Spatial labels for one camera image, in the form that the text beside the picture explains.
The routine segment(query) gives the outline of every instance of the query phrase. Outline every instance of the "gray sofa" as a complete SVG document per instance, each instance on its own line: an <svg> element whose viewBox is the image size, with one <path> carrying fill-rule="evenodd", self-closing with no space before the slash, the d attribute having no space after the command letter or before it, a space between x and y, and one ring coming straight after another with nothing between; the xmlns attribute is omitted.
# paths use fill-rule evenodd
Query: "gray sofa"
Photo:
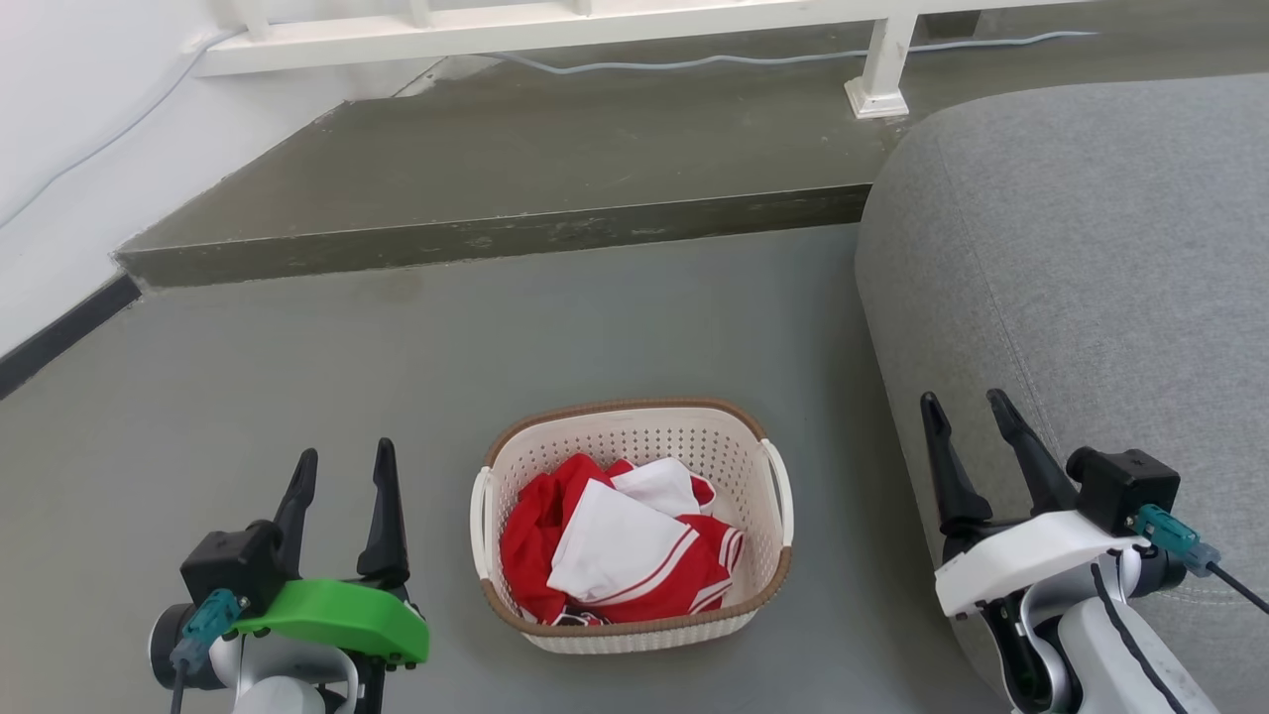
<svg viewBox="0 0 1269 714"><path fill-rule="evenodd" d="M1269 75L972 101L907 136L860 226L859 290L931 558L917 399L997 517L1029 501L983 393L1065 463L1143 449L1174 512L1269 594ZM1269 711L1269 618L1217 578L1134 607L1223 714ZM978 619L954 624L1000 689Z"/></svg>

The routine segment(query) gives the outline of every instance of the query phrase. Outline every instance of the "gray concrete floor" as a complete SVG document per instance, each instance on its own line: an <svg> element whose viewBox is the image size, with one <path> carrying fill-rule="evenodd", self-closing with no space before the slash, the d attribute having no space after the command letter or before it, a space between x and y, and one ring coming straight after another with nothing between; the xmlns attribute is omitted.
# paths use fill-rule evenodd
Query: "gray concrete floor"
<svg viewBox="0 0 1269 714"><path fill-rule="evenodd" d="M162 711L143 644L209 530L269 517L321 454L302 569L353 574L396 441L431 662L386 711L1004 711L938 613L853 270L853 226L146 295L0 402L0 709ZM793 479L779 596L660 653L543 653L489 610L471 481L515 420L703 394ZM190 692L190 714L227 711Z"/></svg>

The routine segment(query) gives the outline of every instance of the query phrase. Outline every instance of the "teal connector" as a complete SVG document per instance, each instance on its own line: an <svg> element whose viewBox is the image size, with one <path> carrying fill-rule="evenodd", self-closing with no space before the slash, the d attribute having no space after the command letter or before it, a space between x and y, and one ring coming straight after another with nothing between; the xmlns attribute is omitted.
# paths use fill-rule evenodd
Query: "teal connector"
<svg viewBox="0 0 1269 714"><path fill-rule="evenodd" d="M212 591L181 629L180 642L169 657L173 667L180 672L184 663L185 671L190 675L202 670L216 638L230 632L241 615L242 607L232 592L225 588Z"/></svg>
<svg viewBox="0 0 1269 714"><path fill-rule="evenodd" d="M1128 525L1160 550L1180 558L1185 568L1200 578L1212 574L1207 568L1209 563L1221 562L1221 552L1202 543L1198 531L1157 506L1142 506Z"/></svg>

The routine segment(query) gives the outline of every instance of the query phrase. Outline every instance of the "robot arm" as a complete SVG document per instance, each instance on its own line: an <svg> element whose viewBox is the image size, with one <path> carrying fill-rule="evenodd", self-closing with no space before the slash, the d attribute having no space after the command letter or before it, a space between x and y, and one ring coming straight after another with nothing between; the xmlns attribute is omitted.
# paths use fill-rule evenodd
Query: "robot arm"
<svg viewBox="0 0 1269 714"><path fill-rule="evenodd" d="M1179 477L1140 451L1081 450L1067 467L1082 477L1084 490L1076 492L1009 398L991 391L987 399L1018 457L1032 517L991 521L991 506L973 491L952 446L945 413L934 394L925 394L921 413L945 536L944 563L935 572L944 614L983 618L1022 714L1216 714L1128 606L1131 597L1175 587L1185 577L1179 558L1154 548L1127 520L1147 505L1171 509ZM1121 457L1128 459L1115 462Z"/></svg>
<svg viewBox="0 0 1269 714"><path fill-rule="evenodd" d="M173 662L189 665L180 654L204 607L174 605L164 613L150 635L150 662L155 678L175 690L174 701L183 687L233 689L235 714L379 714L386 675L426 659L428 625L406 591L410 564L392 443L378 444L374 516L357 580L299 577L316 479L317 453L310 449L273 521L209 534L181 566L195 602L206 606L217 591L221 597L228 591L246 619L228 632L216 625L214 642L204 647L209 666L193 657L199 661L178 681Z"/></svg>

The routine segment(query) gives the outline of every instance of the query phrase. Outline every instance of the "white plastic basket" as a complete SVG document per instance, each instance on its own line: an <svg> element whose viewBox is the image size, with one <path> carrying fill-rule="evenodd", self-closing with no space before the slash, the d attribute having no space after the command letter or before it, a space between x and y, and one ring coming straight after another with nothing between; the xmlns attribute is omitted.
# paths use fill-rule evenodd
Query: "white plastic basket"
<svg viewBox="0 0 1269 714"><path fill-rule="evenodd" d="M642 465L673 457L713 483L713 515L746 536L721 609L599 628L542 625L520 616L503 580L503 526L527 483L579 451L603 468L618 459ZM525 420L497 440L472 488L471 539L490 606L533 644L565 654L664 649L728 635L775 596L792 557L793 495L779 451L758 422L726 402L590 405Z"/></svg>

